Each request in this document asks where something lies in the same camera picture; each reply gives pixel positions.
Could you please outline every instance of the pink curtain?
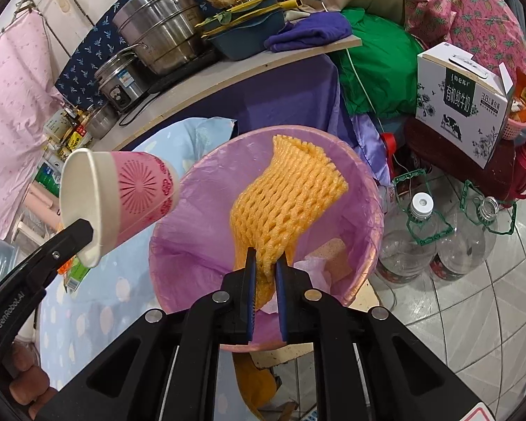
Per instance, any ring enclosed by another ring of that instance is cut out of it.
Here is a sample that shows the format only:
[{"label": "pink curtain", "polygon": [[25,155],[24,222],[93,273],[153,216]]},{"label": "pink curtain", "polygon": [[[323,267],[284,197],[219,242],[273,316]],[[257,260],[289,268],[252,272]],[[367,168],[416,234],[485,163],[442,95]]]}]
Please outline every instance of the pink curtain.
[{"label": "pink curtain", "polygon": [[20,16],[0,35],[0,239],[43,154],[43,125],[59,109],[42,17]]}]

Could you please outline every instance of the purple tablecloth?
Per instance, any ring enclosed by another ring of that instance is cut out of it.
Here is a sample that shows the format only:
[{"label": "purple tablecloth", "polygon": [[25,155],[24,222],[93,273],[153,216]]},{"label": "purple tablecloth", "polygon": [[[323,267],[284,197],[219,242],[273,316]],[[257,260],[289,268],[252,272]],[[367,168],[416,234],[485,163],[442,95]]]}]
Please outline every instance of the purple tablecloth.
[{"label": "purple tablecloth", "polygon": [[337,68],[327,55],[289,63],[222,89],[164,120],[124,150],[132,150],[160,129],[191,116],[235,119],[239,134],[274,125],[327,131],[353,147],[381,184],[389,183],[378,133],[372,124],[362,123],[369,120],[366,114],[349,117]]}]

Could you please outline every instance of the paper cup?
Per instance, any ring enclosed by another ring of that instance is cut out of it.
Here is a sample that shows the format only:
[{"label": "paper cup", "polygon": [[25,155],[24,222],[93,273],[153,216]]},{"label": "paper cup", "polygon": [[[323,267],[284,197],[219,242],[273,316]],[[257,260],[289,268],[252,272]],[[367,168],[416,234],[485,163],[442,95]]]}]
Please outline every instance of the paper cup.
[{"label": "paper cup", "polygon": [[167,161],[145,152],[75,150],[60,181],[60,218],[65,227],[88,220],[92,241],[78,253],[95,267],[103,255],[172,211],[178,176]]}]

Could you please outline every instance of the purple cloth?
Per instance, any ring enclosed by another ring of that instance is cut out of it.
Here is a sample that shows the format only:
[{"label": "purple cloth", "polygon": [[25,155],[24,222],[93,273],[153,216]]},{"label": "purple cloth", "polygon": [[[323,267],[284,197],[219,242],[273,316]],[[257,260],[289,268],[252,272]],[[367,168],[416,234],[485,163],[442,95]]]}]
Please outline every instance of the purple cloth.
[{"label": "purple cloth", "polygon": [[124,150],[134,149],[171,123],[215,115],[237,120],[239,134],[274,125],[303,125],[327,131],[349,144],[376,179],[385,184],[385,149],[376,143],[378,132],[349,116],[337,68],[327,55],[296,61],[224,88],[164,120]]},{"label": "purple cloth", "polygon": [[271,52],[324,46],[352,33],[351,24],[338,12],[314,13],[295,24],[290,22],[264,45]]},{"label": "purple cloth", "polygon": [[358,140],[360,159],[366,161],[374,172],[374,176],[380,183],[387,187],[390,185],[390,169],[386,160],[386,146],[380,133],[374,126],[368,114],[357,114],[351,117],[353,128]]}]

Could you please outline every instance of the screw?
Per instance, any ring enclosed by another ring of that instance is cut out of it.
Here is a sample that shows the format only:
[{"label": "screw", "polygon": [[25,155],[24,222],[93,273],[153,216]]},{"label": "screw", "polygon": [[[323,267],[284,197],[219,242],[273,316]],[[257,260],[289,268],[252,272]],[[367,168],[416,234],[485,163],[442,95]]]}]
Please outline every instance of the screw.
[{"label": "screw", "polygon": [[389,316],[389,312],[384,307],[374,307],[372,309],[372,317],[377,320],[385,320]]},{"label": "screw", "polygon": [[144,315],[144,319],[149,323],[157,323],[163,318],[163,316],[164,314],[158,309],[152,309],[146,312],[146,315]]},{"label": "screw", "polygon": [[318,301],[321,299],[321,291],[317,291],[317,289],[309,289],[304,293],[304,297],[309,301]]},{"label": "screw", "polygon": [[213,301],[217,303],[226,302],[228,299],[230,299],[230,294],[228,294],[226,291],[216,291],[213,294]]}]

